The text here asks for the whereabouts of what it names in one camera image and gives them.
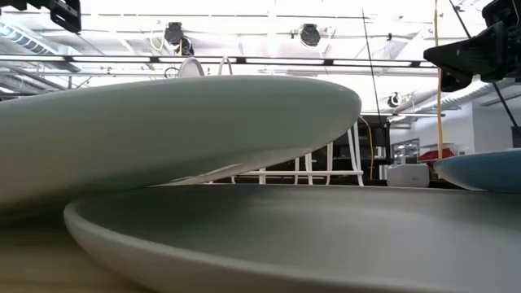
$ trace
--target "ceiling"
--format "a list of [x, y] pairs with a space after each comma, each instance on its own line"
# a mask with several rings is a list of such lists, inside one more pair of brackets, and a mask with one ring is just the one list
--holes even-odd
[[[485, 28], [480, 10], [489, 0], [456, 0], [461, 15], [472, 35]], [[192, 40], [197, 56], [262, 56], [293, 58], [367, 59], [366, 17], [369, 48], [374, 59], [422, 59], [423, 51], [435, 45], [433, 0], [123, 0], [83, 1], [81, 35], [69, 33], [50, 21], [48, 11], [30, 8], [17, 11], [2, 9], [0, 22], [23, 30], [38, 41], [45, 42], [59, 54], [81, 55], [174, 55], [173, 48], [163, 41], [168, 22], [182, 22], [183, 31]], [[449, 1], [440, 0], [438, 7], [440, 44], [466, 38]], [[300, 42], [303, 24], [316, 24], [322, 39], [317, 47]], [[0, 52], [29, 54], [30, 51], [0, 37]], [[16, 65], [35, 71], [35, 63]], [[106, 85], [160, 78], [162, 64], [75, 64], [82, 71], [150, 73], [150, 77], [74, 77], [79, 86]], [[376, 108], [370, 71], [332, 72], [315, 67], [306, 71], [295, 66], [235, 66], [234, 74], [294, 74], [318, 77], [353, 88], [362, 97], [365, 110]], [[42, 66], [42, 70], [51, 70]], [[216, 74], [215, 66], [205, 70]], [[393, 92], [408, 94], [422, 87], [437, 87], [436, 71], [420, 77], [410, 70], [394, 76], [394, 69], [379, 72], [375, 78], [377, 95], [382, 98]], [[46, 79], [67, 85], [67, 77]]]

